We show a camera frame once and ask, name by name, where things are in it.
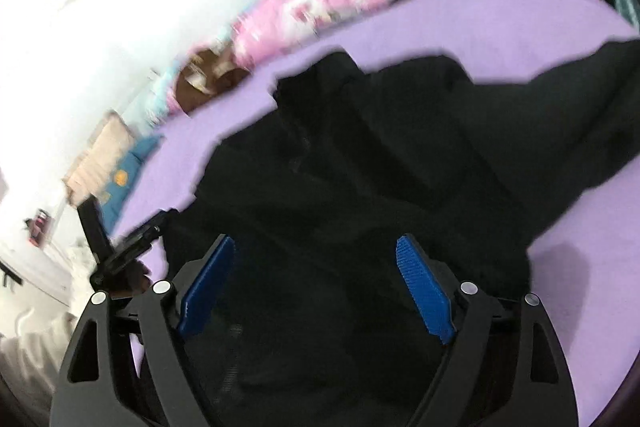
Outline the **white left sleeve forearm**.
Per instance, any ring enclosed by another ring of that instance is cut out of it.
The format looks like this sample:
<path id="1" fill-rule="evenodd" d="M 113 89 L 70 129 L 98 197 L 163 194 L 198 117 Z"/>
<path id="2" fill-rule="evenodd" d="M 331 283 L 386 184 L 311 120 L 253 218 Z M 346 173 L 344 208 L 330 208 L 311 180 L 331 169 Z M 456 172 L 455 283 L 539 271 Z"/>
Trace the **white left sleeve forearm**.
<path id="1" fill-rule="evenodd" d="M 58 375 L 78 318 L 68 312 L 38 332 L 1 337 L 1 425 L 49 425 Z"/>

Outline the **person's left hand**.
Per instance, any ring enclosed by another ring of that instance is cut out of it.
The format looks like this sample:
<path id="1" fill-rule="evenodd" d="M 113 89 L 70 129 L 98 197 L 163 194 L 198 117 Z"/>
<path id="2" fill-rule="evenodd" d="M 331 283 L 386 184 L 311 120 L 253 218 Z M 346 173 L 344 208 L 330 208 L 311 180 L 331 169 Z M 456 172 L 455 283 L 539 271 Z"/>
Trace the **person's left hand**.
<path id="1" fill-rule="evenodd" d="M 136 260 L 116 275 L 108 293 L 113 298 L 129 298 L 145 293 L 151 285 L 150 270 Z"/>

